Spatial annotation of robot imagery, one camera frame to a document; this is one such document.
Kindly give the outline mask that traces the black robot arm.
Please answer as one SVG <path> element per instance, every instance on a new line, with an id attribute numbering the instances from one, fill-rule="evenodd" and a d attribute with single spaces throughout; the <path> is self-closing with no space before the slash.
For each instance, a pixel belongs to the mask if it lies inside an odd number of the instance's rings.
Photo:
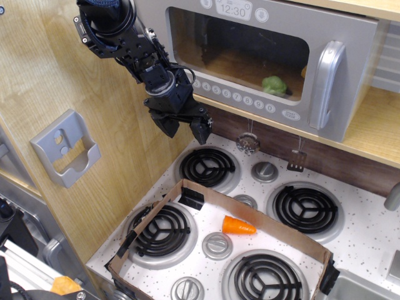
<path id="1" fill-rule="evenodd" d="M 101 59 L 112 58 L 137 83 L 144 84 L 156 126 L 173 138 L 180 123 L 188 123 L 199 144 L 206 143 L 213 120 L 194 100 L 195 77 L 187 67 L 171 62 L 152 29 L 139 19 L 134 1 L 77 1 L 74 23 L 83 44 Z"/>

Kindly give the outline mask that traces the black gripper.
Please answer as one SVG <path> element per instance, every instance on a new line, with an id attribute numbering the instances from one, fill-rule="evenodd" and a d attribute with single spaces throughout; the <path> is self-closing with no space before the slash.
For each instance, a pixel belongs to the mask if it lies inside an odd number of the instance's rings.
<path id="1" fill-rule="evenodd" d="M 193 98 L 192 83 L 183 69 L 171 69 L 161 76 L 162 81 L 146 83 L 149 95 L 144 105 L 155 125 L 173 138 L 179 122 L 190 123 L 193 136 L 200 145 L 206 144 L 212 132 L 213 120 L 207 110 Z"/>

